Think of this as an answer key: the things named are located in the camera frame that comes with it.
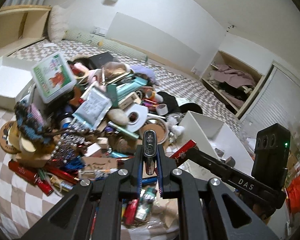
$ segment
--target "black box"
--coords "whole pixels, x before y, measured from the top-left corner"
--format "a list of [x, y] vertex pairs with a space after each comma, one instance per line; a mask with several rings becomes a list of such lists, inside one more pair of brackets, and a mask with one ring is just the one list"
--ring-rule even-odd
[[89, 68], [91, 69], [101, 68], [106, 63], [113, 61], [113, 59], [114, 57], [109, 52], [94, 55], [89, 58], [89, 62], [90, 62]]
[[287, 176], [290, 132], [278, 123], [257, 133], [251, 175], [274, 189], [281, 189]]

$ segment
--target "white pillow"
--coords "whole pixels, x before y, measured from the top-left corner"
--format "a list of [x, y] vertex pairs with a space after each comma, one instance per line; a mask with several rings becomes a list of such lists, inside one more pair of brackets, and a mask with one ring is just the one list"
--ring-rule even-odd
[[52, 42], [61, 41], [68, 29], [68, 20], [66, 17], [66, 9], [59, 5], [52, 7], [48, 20], [48, 37]]

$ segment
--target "red lighter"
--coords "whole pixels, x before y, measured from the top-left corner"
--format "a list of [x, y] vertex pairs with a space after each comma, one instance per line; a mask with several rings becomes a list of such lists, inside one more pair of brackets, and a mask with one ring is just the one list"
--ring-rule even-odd
[[125, 223], [125, 225], [127, 226], [131, 226], [134, 223], [134, 218], [136, 215], [136, 211], [138, 208], [138, 201], [139, 199], [133, 199], [131, 201], [129, 201], [126, 211], [124, 212], [123, 215], [123, 222]]

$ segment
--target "white wardrobe door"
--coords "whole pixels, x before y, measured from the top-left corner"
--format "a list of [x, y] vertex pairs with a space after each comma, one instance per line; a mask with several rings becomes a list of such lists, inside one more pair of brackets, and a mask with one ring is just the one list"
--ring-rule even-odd
[[242, 129], [255, 138], [257, 132], [279, 123], [300, 122], [300, 86], [274, 67], [265, 86], [242, 117]]

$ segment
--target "round cork coaster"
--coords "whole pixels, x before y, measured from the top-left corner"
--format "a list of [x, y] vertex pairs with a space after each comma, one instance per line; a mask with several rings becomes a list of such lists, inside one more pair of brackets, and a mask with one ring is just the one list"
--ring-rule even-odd
[[8, 140], [9, 130], [12, 127], [14, 121], [5, 123], [0, 129], [0, 146], [2, 150], [10, 154], [19, 153], [15, 147], [13, 147]]

